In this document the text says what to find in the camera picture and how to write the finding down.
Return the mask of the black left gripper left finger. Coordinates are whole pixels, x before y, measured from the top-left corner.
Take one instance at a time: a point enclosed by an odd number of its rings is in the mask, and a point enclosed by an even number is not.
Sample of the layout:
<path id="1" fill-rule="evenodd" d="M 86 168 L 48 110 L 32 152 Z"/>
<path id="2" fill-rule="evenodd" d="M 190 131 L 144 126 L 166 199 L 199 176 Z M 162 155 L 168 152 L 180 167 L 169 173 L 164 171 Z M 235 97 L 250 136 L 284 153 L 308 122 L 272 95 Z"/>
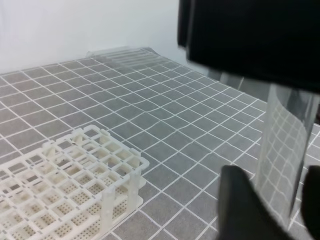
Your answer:
<path id="1" fill-rule="evenodd" d="M 221 168 L 217 202 L 219 240 L 291 240 L 269 214 L 247 174 L 238 166 Z"/>

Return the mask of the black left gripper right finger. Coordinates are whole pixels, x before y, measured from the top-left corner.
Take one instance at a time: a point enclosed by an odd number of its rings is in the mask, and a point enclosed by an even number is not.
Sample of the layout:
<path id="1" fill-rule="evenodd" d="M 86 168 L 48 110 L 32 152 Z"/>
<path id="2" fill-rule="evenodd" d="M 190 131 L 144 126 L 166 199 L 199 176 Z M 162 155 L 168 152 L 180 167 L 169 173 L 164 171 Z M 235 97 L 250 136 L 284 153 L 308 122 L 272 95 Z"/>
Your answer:
<path id="1" fill-rule="evenodd" d="M 304 178 L 300 212 L 314 240 L 320 239 L 320 167 L 310 165 Z"/>

